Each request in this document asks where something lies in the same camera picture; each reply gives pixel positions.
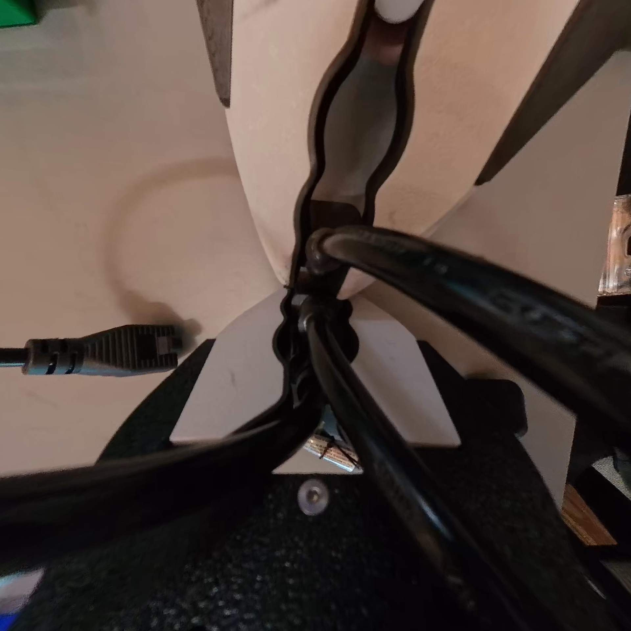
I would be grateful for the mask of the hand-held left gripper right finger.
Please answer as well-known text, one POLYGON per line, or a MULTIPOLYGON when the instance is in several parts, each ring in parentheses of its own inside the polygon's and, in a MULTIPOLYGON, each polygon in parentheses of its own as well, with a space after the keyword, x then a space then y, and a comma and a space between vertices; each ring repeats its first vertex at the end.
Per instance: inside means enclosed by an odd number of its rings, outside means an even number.
POLYGON ((460 436, 414 335, 369 300, 351 300, 360 382, 409 444, 458 447, 460 436))

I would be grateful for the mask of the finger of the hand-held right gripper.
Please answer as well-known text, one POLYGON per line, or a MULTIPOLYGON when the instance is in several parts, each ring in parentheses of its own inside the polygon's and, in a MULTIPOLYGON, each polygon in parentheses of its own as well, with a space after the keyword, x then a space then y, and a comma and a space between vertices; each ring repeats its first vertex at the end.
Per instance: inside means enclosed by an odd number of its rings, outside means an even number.
POLYGON ((373 225, 434 235, 582 299, 567 242, 570 113, 475 184, 576 4, 434 3, 414 61, 411 130, 376 195, 373 225))
POLYGON ((235 1, 226 121, 254 225, 288 287, 296 205, 316 172, 327 83, 358 44, 368 1, 235 1))

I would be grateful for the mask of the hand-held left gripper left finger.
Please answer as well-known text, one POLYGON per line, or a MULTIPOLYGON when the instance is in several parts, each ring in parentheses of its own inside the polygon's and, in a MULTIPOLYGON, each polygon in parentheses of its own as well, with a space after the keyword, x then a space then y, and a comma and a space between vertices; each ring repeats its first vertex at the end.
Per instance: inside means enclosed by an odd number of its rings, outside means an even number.
POLYGON ((170 434, 171 442, 220 440, 279 402, 283 366, 272 347, 284 320, 276 291, 222 330, 170 434))

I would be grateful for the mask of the clear plastic packet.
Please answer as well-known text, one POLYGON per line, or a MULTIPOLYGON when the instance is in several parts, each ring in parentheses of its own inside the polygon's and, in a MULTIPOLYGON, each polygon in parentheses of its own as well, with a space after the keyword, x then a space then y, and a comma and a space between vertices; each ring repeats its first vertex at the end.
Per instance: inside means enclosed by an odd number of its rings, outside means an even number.
POLYGON ((597 294, 630 295, 630 194, 617 196, 613 203, 597 294))

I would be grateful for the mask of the green flat board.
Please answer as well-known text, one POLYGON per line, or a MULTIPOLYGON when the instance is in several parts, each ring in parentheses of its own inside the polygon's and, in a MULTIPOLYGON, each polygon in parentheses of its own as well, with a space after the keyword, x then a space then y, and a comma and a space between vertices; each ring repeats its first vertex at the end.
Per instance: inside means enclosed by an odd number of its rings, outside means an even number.
POLYGON ((30 26, 37 22, 35 1, 1 1, 1 28, 30 26))

